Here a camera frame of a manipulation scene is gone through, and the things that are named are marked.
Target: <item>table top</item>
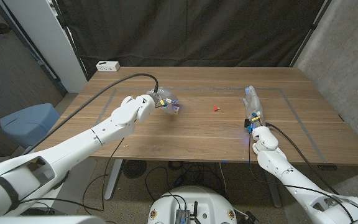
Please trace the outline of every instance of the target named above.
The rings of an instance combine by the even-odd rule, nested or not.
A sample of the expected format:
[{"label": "table top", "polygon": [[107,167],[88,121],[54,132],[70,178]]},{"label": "table top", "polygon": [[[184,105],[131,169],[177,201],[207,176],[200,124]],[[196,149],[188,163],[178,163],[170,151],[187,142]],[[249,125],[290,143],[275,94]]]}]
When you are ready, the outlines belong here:
[{"label": "table top", "polygon": [[[253,85],[265,121],[279,127],[312,164],[358,166],[358,137],[312,82],[297,68],[121,67],[96,72],[57,123],[110,83],[134,73],[154,75],[179,99],[179,114],[155,109],[114,153],[116,159],[247,162],[249,133],[244,128],[244,89]],[[121,101],[154,87],[149,77],[126,80],[97,97],[37,147],[52,147],[108,118]],[[213,111],[218,106],[220,111]],[[305,163],[276,130],[273,134],[288,161]],[[119,141],[93,157],[109,157]],[[251,150],[251,162],[257,161]]]}]

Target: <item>electrical cord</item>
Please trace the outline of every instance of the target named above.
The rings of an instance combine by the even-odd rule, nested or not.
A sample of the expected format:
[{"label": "electrical cord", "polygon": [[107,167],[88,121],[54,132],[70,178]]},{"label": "electrical cord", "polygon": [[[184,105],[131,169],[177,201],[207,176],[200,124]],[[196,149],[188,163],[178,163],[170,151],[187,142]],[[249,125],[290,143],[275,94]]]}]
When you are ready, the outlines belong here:
[{"label": "electrical cord", "polygon": [[31,150],[33,150],[35,147],[37,147],[39,144],[41,144],[41,142],[43,142],[45,139],[47,139],[51,134],[53,134],[56,130],[58,130],[60,127],[62,127],[69,119],[71,119],[74,115],[76,115],[78,112],[80,112],[85,106],[87,106],[89,103],[91,103],[94,99],[96,99],[99,95],[101,95],[102,93],[104,93],[106,90],[110,89],[111,87],[117,85],[120,82],[123,82],[127,79],[130,78],[134,78],[134,77],[138,77],[138,76],[146,76],[146,77],[150,77],[152,79],[154,79],[155,81],[155,87],[154,87],[154,93],[156,93],[158,91],[158,81],[157,79],[149,74],[146,73],[137,73],[137,74],[133,74],[133,75],[128,75],[127,77],[124,77],[118,81],[115,81],[114,83],[106,86],[105,88],[103,88],[102,90],[100,90],[97,94],[95,94],[94,96],[92,96],[87,102],[85,102],[84,104],[82,104],[79,108],[77,108],[77,110],[75,110],[72,114],[68,115],[67,118],[65,118],[60,124],[56,125],[56,127],[54,127],[53,129],[51,129],[48,134],[46,136],[44,136],[41,140],[39,140],[37,143],[35,143],[33,146],[28,147],[23,153],[22,155],[26,155],[28,154]]},{"label": "electrical cord", "polygon": [[83,205],[83,204],[78,203],[78,202],[74,202],[74,201],[71,201],[71,200],[60,199],[60,198],[32,198],[32,199],[27,199],[27,200],[20,201],[19,204],[23,204],[23,203],[26,203],[26,202],[32,202],[32,201],[35,201],[35,200],[55,200],[55,201],[60,201],[60,202],[68,202],[68,203],[73,203],[73,204],[79,205],[79,206],[87,208],[87,209],[102,212],[101,209],[92,208],[92,207]]},{"label": "electrical cord", "polygon": [[50,207],[49,207],[46,203],[43,203],[43,202],[35,202],[34,204],[36,204],[36,203],[45,205],[45,206],[48,208],[48,213],[47,213],[46,215],[49,215],[49,213],[50,213]]},{"label": "electrical cord", "polygon": [[207,187],[207,188],[210,188],[210,189],[214,189],[216,192],[221,192],[221,195],[223,195],[225,198],[227,198],[227,193],[225,192],[224,190],[224,185],[223,185],[223,182],[221,180],[221,178],[214,172],[212,171],[212,169],[209,167],[209,166],[206,166],[209,170],[191,170],[193,167],[198,167],[197,164],[195,164],[195,162],[191,162],[191,163],[188,163],[188,164],[191,164],[191,166],[189,168],[186,168],[185,166],[182,167],[182,169],[184,169],[186,172],[185,173],[182,173],[183,176],[185,177],[185,179],[191,183],[197,183],[197,181],[195,180],[189,180],[186,178],[187,176],[187,172],[191,172],[191,173],[195,173],[194,175],[198,175],[198,174],[201,174],[201,173],[210,173],[210,174],[213,174],[218,182],[218,185],[219,185],[219,190],[216,190],[214,189],[213,187],[211,186],[208,186],[207,184],[203,183],[203,186]]},{"label": "electrical cord", "polygon": [[163,196],[161,196],[161,197],[159,197],[158,199],[160,199],[160,198],[165,198],[165,197],[180,197],[183,201],[184,201],[184,203],[185,203],[185,210],[187,209],[187,203],[186,203],[186,201],[185,201],[185,199],[182,197],[182,196],[180,196],[180,195],[163,195]]},{"label": "electrical cord", "polygon": [[221,174],[222,174],[222,177],[223,177],[224,191],[225,191],[225,193],[227,193],[226,181],[224,180],[224,175],[223,175],[222,164],[221,163],[219,163],[219,168],[221,169]]},{"label": "electrical cord", "polygon": [[[84,205],[84,199],[85,199],[85,195],[86,195],[86,191],[89,189],[89,187],[91,186],[91,184],[96,181],[97,179],[99,179],[100,177],[103,177],[103,185],[102,185],[102,197],[101,197],[101,200],[102,200],[102,211],[104,211],[104,199],[103,199],[103,195],[104,195],[104,184],[105,184],[105,181],[106,181],[106,176],[108,176],[107,174],[107,168],[109,166],[109,163],[111,161],[111,158],[112,156],[114,155],[114,153],[117,151],[117,149],[119,148],[119,146],[121,145],[121,143],[123,142],[125,138],[122,138],[121,141],[119,142],[119,144],[117,145],[116,149],[112,152],[109,160],[107,161],[107,164],[106,164],[106,167],[104,168],[104,174],[103,175],[100,175],[98,177],[96,177],[95,179],[93,179],[89,184],[88,186],[86,186],[85,188],[85,191],[84,191],[84,194],[82,196],[82,204]],[[85,207],[84,207],[84,210],[87,212],[88,215],[92,215]]]},{"label": "electrical cord", "polygon": [[150,192],[149,186],[147,185],[147,178],[148,178],[148,176],[150,175],[150,173],[151,173],[152,171],[154,171],[154,170],[156,170],[156,169],[159,169],[159,168],[165,170],[165,176],[167,177],[168,193],[169,193],[170,195],[172,195],[173,198],[178,202],[179,210],[181,210],[180,203],[179,203],[178,199],[176,198],[176,196],[174,196],[173,194],[171,194],[171,191],[170,191],[171,187],[169,186],[169,181],[168,181],[168,171],[167,171],[167,169],[166,169],[165,167],[162,167],[162,166],[156,167],[156,168],[150,170],[149,173],[146,175],[145,184],[146,184],[147,192],[149,193],[149,195],[150,195],[150,197],[152,198],[153,202],[155,202],[155,200],[154,200],[154,198],[153,198],[153,195],[152,195],[151,192]]},{"label": "electrical cord", "polygon": [[312,192],[316,192],[316,193],[319,193],[319,194],[322,194],[324,196],[327,196],[331,199],[333,199],[336,203],[338,203],[339,206],[341,206],[345,212],[347,213],[347,215],[349,216],[349,218],[351,219],[351,223],[354,222],[353,220],[353,217],[352,215],[349,213],[349,211],[345,208],[345,206],[339,202],[339,200],[337,200],[336,198],[324,193],[324,192],[320,192],[318,190],[314,190],[314,189],[309,189],[309,188],[306,188],[306,187],[299,187],[299,186],[292,186],[292,185],[286,185],[286,184],[278,184],[278,183],[271,183],[271,182],[266,182],[266,181],[263,181],[263,180],[259,180],[258,178],[256,178],[256,176],[254,175],[254,173],[252,172],[252,168],[251,168],[251,133],[249,133],[249,144],[248,144],[248,161],[249,161],[249,170],[251,171],[251,174],[252,176],[254,177],[254,179],[260,183],[263,183],[263,184],[274,184],[274,185],[282,185],[282,186],[285,186],[285,187],[293,187],[293,188],[298,188],[298,189],[303,189],[303,190],[310,190]]},{"label": "electrical cord", "polygon": [[309,165],[310,169],[314,172],[314,174],[317,175],[317,177],[329,188],[331,189],[331,191],[334,194],[339,195],[339,193],[333,188],[331,187],[318,173],[316,170],[313,169],[313,167],[311,166],[310,162],[307,160],[307,158],[303,155],[303,153],[300,151],[300,149],[298,148],[298,146],[296,146],[296,144],[290,139],[290,137],[288,137],[282,130],[280,130],[278,127],[274,126],[273,124],[270,123],[266,123],[266,126],[270,126],[273,127],[274,129],[276,129],[278,132],[280,132],[292,145],[293,147],[296,149],[296,151],[298,151],[299,155],[302,157],[302,159]]}]

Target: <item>black curtain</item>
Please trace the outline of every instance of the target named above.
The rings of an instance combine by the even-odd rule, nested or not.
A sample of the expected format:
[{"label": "black curtain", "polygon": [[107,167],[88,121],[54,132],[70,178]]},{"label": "black curtain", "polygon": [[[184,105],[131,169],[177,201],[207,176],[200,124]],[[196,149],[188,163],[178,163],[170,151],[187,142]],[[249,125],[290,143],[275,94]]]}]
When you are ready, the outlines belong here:
[{"label": "black curtain", "polygon": [[324,0],[58,0],[89,73],[121,66],[287,67]]}]

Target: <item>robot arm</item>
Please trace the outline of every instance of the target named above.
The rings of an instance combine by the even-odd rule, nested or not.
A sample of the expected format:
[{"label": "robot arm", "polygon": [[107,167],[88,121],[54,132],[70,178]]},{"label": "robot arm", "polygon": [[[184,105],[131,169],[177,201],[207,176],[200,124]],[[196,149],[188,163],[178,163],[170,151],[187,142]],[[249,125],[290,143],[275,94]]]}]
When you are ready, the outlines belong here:
[{"label": "robot arm", "polygon": [[351,219],[333,199],[314,191],[289,187],[290,185],[316,190],[334,197],[346,207],[353,220],[358,220],[357,197],[346,197],[322,190],[287,161],[287,157],[278,147],[277,138],[268,127],[264,126],[262,106],[254,87],[250,86],[246,89],[244,103],[247,115],[252,121],[252,138],[256,141],[252,149],[258,155],[258,164],[286,185],[287,190],[305,209],[313,223],[351,223]]},{"label": "robot arm", "polygon": [[67,172],[111,141],[134,132],[135,121],[144,121],[162,97],[149,93],[125,98],[111,116],[49,149],[0,163],[0,216],[16,216],[53,189]]}]

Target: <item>blue chair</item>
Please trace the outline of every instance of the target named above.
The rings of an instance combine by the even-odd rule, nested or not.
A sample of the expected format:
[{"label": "blue chair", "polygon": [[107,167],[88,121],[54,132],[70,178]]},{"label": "blue chair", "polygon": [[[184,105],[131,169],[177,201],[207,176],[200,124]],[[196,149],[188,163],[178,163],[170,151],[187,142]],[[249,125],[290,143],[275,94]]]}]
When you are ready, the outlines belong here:
[{"label": "blue chair", "polygon": [[42,139],[59,119],[60,115],[50,103],[30,106],[0,119],[5,135],[28,148]]}]

